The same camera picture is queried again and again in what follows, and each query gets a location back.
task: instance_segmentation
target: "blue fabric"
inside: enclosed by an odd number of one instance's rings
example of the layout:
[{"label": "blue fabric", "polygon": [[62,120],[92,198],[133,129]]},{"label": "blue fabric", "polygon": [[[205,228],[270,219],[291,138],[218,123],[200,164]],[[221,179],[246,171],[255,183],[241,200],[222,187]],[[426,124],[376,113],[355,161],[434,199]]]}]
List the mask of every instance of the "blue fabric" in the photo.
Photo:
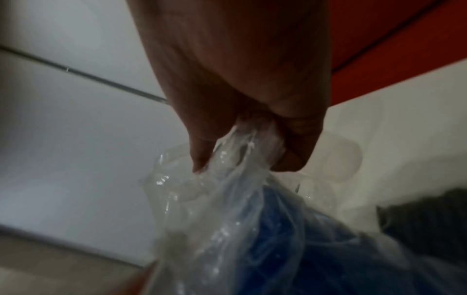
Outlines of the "blue fabric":
[{"label": "blue fabric", "polygon": [[256,239],[238,265],[237,295],[467,294],[467,276],[457,268],[397,244],[382,250],[378,237],[352,232],[277,185],[263,193]]}]

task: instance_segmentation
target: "floor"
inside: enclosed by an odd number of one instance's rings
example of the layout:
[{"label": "floor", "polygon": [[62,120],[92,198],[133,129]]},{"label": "floor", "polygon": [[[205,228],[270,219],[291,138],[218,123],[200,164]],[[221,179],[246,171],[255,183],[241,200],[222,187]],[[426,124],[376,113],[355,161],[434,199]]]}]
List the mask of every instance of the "floor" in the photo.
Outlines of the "floor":
[{"label": "floor", "polygon": [[139,268],[0,233],[0,294],[101,294]]}]

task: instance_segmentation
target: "clear plastic bag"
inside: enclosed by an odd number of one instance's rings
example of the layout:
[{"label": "clear plastic bag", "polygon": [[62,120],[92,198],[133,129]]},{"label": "clear plastic bag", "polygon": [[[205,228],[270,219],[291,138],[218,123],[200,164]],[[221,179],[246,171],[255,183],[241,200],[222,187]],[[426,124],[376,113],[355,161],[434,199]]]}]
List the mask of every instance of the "clear plastic bag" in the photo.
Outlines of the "clear plastic bag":
[{"label": "clear plastic bag", "polygon": [[467,294],[463,270],[307,207],[269,172],[282,150],[256,120],[200,174],[187,147],[161,156],[144,181],[160,225],[144,295]]}]

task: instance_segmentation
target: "red surface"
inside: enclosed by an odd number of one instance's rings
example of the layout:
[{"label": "red surface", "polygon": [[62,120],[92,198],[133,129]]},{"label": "red surface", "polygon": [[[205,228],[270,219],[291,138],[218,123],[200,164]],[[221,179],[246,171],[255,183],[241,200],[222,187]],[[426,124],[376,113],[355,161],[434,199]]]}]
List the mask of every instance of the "red surface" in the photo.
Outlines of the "red surface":
[{"label": "red surface", "polygon": [[332,68],[436,0],[330,0]]},{"label": "red surface", "polygon": [[466,57],[467,0],[443,2],[333,73],[332,104]]}]

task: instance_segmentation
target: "red panel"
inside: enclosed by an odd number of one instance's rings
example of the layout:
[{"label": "red panel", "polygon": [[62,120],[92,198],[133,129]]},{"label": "red panel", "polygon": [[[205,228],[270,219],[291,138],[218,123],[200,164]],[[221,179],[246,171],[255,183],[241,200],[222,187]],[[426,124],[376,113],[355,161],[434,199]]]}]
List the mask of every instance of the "red panel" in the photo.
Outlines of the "red panel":
[{"label": "red panel", "polygon": [[467,0],[449,0],[332,75],[338,104],[467,57]]},{"label": "red panel", "polygon": [[333,69],[436,0],[331,0]]}]

